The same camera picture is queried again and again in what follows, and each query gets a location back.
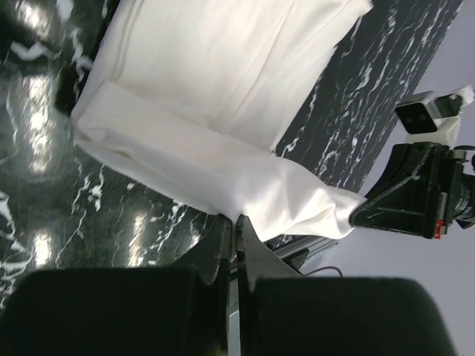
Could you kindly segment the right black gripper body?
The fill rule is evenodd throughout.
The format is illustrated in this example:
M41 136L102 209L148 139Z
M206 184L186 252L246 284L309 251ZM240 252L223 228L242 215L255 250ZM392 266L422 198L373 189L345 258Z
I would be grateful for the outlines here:
M438 240L448 233L452 223L463 229L474 226L474 175L464 172L465 164L474 164L474 146L420 142L398 144L391 151L385 172L388 179L422 176L434 187L432 193Z

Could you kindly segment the white printed t-shirt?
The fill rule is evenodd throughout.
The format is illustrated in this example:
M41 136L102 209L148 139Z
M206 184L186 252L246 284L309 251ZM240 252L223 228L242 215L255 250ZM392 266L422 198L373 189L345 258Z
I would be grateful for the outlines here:
M109 168L261 241L340 240L364 198L273 154L370 1L121 1L71 113Z

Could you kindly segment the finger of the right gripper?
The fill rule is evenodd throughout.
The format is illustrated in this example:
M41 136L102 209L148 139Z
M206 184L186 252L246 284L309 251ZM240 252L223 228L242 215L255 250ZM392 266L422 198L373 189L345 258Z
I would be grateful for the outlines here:
M433 192L433 184L422 176L380 179L366 194L366 202L350 215L350 223L355 227L434 237Z

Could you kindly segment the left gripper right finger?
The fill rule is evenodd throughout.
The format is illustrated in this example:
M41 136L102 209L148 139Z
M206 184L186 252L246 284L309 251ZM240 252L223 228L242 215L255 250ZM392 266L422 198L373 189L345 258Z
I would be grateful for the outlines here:
M439 310L416 281L304 277L236 225L242 355L454 355Z

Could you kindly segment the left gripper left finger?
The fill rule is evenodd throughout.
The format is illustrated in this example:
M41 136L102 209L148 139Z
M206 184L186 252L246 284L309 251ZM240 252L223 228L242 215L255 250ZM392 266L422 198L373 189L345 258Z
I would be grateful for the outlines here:
M232 223L168 266L29 274L1 316L3 355L226 355Z

